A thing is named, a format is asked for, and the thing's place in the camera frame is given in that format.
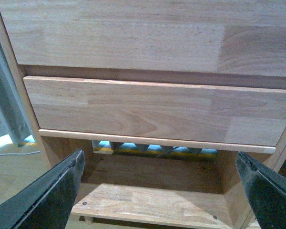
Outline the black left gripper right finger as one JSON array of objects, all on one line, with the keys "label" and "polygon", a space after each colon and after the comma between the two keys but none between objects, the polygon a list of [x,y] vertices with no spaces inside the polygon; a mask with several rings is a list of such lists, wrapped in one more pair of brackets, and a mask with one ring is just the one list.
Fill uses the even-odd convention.
[{"label": "black left gripper right finger", "polygon": [[286,229],[286,177],[245,152],[235,166],[260,228]]}]

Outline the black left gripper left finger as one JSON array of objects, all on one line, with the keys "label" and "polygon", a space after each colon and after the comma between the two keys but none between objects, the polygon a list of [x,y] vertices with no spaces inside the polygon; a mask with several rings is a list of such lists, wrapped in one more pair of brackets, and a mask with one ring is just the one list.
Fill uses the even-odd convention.
[{"label": "black left gripper left finger", "polygon": [[63,229],[80,189],[85,154],[77,149],[0,204],[0,229]]}]

